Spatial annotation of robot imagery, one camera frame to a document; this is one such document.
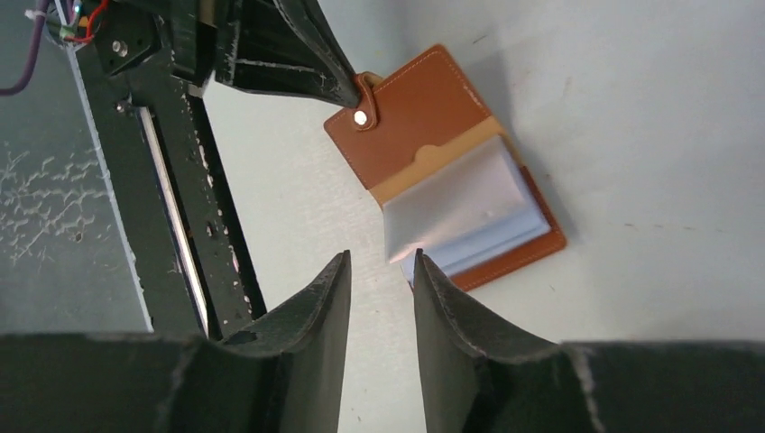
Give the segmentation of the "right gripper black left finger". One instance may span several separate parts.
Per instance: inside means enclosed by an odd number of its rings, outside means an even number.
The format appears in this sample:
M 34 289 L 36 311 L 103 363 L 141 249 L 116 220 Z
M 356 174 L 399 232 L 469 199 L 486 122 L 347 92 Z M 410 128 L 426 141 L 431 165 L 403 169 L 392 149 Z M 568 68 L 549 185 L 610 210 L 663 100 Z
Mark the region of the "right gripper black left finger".
M 1 338 L 4 432 L 335 432 L 351 254 L 223 341 L 161 334 Z

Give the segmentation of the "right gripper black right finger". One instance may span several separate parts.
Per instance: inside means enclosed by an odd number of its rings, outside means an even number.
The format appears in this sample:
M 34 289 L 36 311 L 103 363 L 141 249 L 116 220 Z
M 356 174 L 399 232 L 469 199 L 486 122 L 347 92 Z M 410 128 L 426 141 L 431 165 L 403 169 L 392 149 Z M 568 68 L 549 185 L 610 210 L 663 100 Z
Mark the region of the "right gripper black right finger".
M 430 432 L 761 432 L 764 345 L 552 343 L 461 291 L 423 252 L 413 285 Z

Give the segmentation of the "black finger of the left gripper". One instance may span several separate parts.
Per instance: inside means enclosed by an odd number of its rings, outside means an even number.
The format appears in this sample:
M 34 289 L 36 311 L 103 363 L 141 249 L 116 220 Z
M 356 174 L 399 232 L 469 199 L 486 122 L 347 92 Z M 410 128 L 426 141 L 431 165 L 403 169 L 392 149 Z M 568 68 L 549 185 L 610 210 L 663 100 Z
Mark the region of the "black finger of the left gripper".
M 216 26 L 217 82 L 342 107 L 360 102 L 355 71 L 317 1 L 222 1 Z

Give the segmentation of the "brown leather card holder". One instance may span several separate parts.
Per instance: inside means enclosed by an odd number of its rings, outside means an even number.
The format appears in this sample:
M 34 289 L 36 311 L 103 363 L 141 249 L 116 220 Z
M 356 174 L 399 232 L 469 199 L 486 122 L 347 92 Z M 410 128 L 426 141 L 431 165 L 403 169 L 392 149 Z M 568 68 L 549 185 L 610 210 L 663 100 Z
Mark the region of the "brown leather card holder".
M 418 253 L 468 291 L 566 247 L 508 131 L 445 46 L 355 81 L 360 104 L 324 128 L 379 206 L 384 258 L 407 281 Z

